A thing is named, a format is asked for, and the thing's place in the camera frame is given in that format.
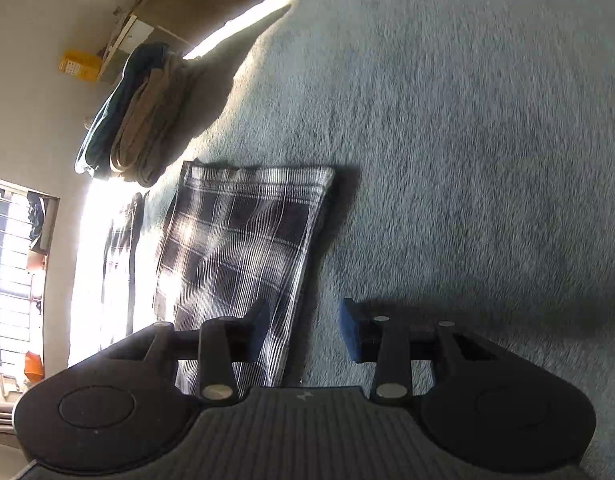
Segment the dark plaid flannel pants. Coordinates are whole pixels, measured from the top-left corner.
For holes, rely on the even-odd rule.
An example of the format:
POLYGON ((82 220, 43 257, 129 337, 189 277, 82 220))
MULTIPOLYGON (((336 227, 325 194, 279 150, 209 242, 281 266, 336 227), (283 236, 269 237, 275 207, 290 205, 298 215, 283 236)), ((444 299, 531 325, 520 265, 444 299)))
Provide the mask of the dark plaid flannel pants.
POLYGON ((259 299, 270 325, 238 364, 239 390, 283 379, 309 250, 325 214, 330 167, 220 168, 184 162, 160 245, 152 311, 177 330, 240 318, 259 299))

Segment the folded clothes stack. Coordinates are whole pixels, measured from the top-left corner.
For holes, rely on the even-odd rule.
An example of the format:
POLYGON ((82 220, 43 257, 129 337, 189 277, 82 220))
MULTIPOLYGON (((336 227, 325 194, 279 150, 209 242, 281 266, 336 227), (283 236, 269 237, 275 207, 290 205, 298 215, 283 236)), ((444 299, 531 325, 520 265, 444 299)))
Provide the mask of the folded clothes stack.
POLYGON ((121 178, 144 188, 166 166, 194 66, 164 42, 141 44, 126 60, 114 90, 87 128, 74 171, 121 178))

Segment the window security bars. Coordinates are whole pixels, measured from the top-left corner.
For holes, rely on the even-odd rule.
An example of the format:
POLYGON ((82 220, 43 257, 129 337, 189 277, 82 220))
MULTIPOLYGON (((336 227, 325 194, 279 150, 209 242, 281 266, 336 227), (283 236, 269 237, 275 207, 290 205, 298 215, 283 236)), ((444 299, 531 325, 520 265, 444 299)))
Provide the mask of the window security bars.
POLYGON ((24 356, 40 333, 28 271, 31 227, 27 197, 0 188, 0 373, 22 373, 24 356))

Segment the dark cloth in box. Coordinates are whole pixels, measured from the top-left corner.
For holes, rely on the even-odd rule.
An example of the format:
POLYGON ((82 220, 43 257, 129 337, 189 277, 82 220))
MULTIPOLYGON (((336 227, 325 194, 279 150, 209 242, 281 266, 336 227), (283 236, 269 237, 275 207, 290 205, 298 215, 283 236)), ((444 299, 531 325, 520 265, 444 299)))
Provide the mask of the dark cloth in box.
POLYGON ((30 251, 48 255, 58 208, 57 198, 29 191, 27 200, 30 251))

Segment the grey curtain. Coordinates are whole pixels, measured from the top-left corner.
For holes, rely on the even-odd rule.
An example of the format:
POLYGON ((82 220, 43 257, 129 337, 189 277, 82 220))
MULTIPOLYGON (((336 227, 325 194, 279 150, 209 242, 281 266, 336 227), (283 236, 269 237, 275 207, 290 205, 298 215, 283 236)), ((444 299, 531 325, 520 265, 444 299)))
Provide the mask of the grey curtain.
POLYGON ((0 434, 14 434, 12 412, 14 406, 11 403, 0 402, 0 434))

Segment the yellow box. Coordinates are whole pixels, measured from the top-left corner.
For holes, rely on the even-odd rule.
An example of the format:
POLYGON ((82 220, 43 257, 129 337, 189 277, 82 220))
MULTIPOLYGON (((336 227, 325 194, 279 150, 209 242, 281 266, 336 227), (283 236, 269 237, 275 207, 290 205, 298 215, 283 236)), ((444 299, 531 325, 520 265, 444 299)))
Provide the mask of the yellow box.
POLYGON ((102 69, 102 59, 94 54, 78 50, 67 50, 61 58, 61 73, 83 81, 96 81, 102 69))

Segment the white low shelf unit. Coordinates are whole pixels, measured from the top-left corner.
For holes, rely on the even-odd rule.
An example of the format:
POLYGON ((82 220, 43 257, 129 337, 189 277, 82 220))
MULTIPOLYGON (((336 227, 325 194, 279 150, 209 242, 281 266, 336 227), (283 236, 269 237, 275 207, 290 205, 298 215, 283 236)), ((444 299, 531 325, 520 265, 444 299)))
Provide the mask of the white low shelf unit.
POLYGON ((102 67, 95 84, 98 101, 85 116, 85 127, 93 123, 95 113, 120 82, 123 67, 130 54, 141 44, 155 42, 164 42, 171 50, 178 53, 185 53, 193 47, 187 39, 175 34, 173 30, 158 25, 152 18, 140 16, 135 11, 125 12, 119 16, 106 47, 100 51, 102 67))

